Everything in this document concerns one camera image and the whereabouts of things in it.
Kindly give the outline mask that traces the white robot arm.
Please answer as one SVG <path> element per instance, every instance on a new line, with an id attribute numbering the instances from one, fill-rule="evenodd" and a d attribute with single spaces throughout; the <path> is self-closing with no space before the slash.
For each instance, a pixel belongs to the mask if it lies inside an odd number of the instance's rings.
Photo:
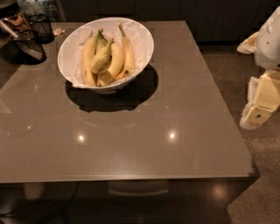
<path id="1" fill-rule="evenodd" d="M 254 130 L 266 123 L 280 106 L 280 7 L 259 31 L 238 45 L 237 51 L 253 54 L 255 64 L 264 69 L 259 78 L 250 78 L 248 102 L 240 120 L 243 129 Z"/>

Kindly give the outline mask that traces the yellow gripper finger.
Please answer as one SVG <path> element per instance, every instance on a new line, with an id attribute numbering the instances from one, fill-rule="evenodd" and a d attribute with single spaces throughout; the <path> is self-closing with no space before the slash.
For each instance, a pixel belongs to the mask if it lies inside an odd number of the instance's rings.
<path id="1" fill-rule="evenodd" d="M 272 116 L 272 111 L 261 105 L 247 103 L 241 114 L 240 126 L 245 130 L 260 128 Z"/>

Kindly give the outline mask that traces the white rounded gripper body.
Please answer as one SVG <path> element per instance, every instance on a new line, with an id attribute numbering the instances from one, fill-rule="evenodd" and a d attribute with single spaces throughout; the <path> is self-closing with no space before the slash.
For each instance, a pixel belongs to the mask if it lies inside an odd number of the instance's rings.
<path id="1" fill-rule="evenodd" d="M 275 112 L 280 106 L 280 72 L 266 70 L 259 78 L 251 77 L 248 84 L 248 103 L 251 107 Z"/>

